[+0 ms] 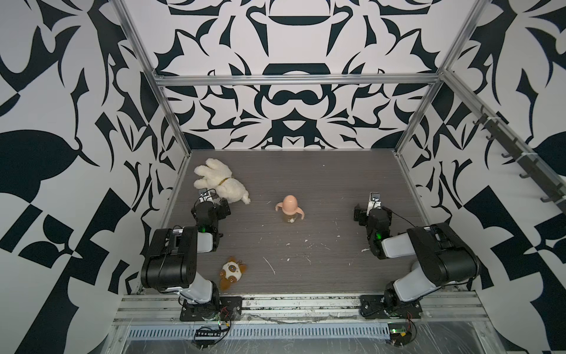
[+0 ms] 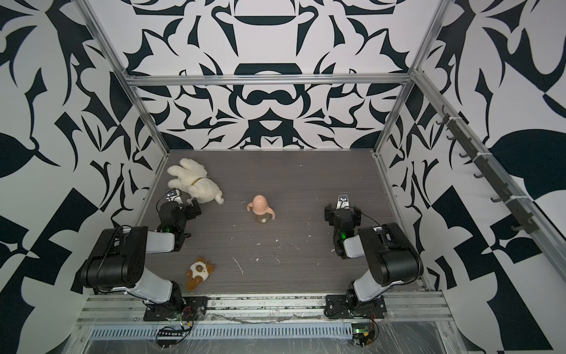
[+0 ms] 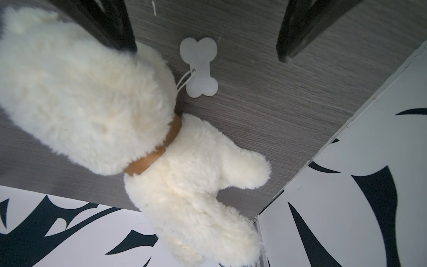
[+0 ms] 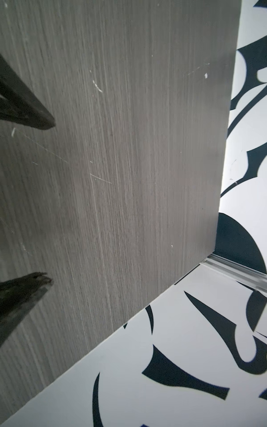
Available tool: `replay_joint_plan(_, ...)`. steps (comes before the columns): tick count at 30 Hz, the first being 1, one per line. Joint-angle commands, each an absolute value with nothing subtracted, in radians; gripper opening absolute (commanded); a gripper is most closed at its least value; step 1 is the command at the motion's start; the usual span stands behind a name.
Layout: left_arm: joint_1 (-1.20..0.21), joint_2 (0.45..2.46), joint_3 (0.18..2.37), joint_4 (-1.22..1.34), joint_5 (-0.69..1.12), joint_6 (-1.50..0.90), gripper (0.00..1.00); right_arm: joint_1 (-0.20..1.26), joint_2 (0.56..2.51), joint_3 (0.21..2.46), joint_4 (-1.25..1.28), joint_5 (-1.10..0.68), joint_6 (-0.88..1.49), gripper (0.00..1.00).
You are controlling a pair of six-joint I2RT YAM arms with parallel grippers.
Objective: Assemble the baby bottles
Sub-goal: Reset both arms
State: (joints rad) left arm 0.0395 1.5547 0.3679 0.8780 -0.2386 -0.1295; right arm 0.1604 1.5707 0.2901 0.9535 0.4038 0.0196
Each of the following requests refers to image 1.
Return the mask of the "pink bottle cap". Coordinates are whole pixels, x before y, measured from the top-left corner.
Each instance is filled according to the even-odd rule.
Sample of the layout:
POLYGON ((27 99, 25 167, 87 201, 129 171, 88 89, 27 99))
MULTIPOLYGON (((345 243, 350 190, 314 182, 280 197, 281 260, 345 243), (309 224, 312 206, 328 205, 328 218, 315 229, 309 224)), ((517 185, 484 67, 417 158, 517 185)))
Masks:
POLYGON ((298 200, 295 196, 286 196, 282 202, 282 211, 286 215, 295 215, 298 213, 298 200))

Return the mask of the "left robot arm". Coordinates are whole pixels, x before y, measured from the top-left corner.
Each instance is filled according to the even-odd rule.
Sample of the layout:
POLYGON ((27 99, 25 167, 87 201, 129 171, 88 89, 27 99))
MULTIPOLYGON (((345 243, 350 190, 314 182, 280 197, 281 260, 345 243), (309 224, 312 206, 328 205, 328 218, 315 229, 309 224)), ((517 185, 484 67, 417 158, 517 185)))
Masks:
POLYGON ((221 311, 218 287, 197 271, 198 255, 215 252, 223 234, 219 221, 231 215, 226 199, 197 201, 192 227, 156 230, 141 268, 145 289, 177 294, 187 310, 206 318, 221 311))

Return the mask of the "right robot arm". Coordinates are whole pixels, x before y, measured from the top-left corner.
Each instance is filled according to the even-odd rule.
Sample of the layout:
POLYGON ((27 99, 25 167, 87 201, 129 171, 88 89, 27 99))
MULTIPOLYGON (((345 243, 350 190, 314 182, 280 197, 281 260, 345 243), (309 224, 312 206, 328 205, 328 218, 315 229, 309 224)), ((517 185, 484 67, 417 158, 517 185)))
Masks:
POLYGON ((408 274, 387 284, 383 295, 360 297, 360 314, 365 319, 416 315, 422 298, 445 286, 469 283, 480 272, 478 257, 449 224, 412 227, 392 235, 392 215, 384 206, 354 208, 353 219, 366 229, 374 256, 380 260, 417 258, 408 274))

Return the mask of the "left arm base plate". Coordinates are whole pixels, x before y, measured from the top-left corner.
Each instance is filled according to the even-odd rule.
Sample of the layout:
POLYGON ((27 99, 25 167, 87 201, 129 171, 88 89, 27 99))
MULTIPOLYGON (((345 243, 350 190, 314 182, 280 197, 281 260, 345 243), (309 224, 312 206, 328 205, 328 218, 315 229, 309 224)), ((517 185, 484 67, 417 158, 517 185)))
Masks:
POLYGON ((181 307, 181 322, 228 321, 237 319, 242 313, 243 298, 221 296, 205 304, 191 303, 186 299, 181 307))

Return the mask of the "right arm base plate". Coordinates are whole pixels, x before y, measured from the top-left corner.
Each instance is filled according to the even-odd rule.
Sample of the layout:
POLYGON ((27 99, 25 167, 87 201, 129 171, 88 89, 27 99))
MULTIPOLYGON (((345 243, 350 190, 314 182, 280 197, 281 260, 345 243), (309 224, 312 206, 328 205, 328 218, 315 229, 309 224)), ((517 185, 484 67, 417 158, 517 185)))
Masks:
POLYGON ((361 295, 360 315, 364 319, 419 319, 418 301, 401 302, 393 295, 361 295))

